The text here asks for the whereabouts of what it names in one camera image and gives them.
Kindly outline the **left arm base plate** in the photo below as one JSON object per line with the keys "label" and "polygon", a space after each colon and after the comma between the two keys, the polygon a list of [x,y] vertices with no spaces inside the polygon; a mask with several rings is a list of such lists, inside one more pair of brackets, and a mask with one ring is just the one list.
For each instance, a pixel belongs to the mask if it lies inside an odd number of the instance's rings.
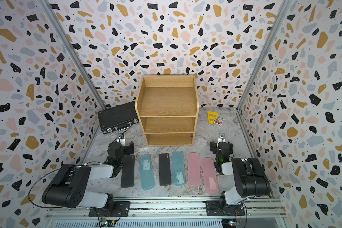
{"label": "left arm base plate", "polygon": [[88,216],[90,218],[127,217],[130,206],[130,201],[114,201],[104,208],[91,208]]}

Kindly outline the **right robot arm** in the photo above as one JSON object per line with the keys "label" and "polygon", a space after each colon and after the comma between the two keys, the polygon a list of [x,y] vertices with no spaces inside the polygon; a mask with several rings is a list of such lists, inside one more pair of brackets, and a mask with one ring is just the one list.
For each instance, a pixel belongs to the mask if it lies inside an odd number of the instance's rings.
{"label": "right robot arm", "polygon": [[214,170],[232,176],[235,183],[222,192],[216,206],[209,206],[213,214],[230,215],[241,209],[244,201],[270,194],[269,180],[257,158],[231,158],[233,144],[224,141],[210,142],[210,151],[216,156]]}

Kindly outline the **teal pencil case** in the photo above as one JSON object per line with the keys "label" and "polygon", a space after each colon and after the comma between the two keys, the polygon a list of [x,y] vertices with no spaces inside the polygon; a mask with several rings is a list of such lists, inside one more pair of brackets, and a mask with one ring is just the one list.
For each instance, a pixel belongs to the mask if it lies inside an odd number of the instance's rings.
{"label": "teal pencil case", "polygon": [[152,167],[152,160],[149,154],[139,157],[140,180],[143,190],[151,190],[154,185],[154,172]]}
{"label": "teal pencil case", "polygon": [[175,151],[172,153],[172,172],[173,185],[182,186],[185,184],[185,168],[183,152]]}

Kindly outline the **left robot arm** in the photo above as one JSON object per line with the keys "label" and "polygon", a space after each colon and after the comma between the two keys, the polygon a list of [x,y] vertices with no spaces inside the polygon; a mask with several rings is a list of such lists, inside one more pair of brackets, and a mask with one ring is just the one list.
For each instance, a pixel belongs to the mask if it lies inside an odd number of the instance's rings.
{"label": "left robot arm", "polygon": [[134,154],[134,142],[130,142],[129,146],[113,142],[109,144],[107,151],[107,160],[101,164],[64,164],[44,190],[42,202],[71,209],[84,207],[114,211],[112,194],[87,190],[87,183],[115,177],[124,166],[124,157]]}

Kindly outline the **pink pencil case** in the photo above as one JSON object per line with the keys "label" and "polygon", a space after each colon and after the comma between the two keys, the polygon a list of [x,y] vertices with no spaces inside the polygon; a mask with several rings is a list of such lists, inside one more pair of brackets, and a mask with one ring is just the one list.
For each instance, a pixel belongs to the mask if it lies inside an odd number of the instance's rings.
{"label": "pink pencil case", "polygon": [[219,187],[213,160],[211,158],[202,158],[201,169],[205,192],[208,195],[218,195]]}
{"label": "pink pencil case", "polygon": [[199,188],[201,185],[200,155],[198,153],[189,153],[188,155],[188,185],[193,189]]}

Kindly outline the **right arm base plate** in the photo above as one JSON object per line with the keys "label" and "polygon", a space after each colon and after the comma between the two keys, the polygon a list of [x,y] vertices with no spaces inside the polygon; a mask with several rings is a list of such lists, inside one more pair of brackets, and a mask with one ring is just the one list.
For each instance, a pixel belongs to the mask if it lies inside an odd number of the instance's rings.
{"label": "right arm base plate", "polygon": [[220,200],[208,200],[205,202],[207,216],[244,216],[243,205],[228,205]]}

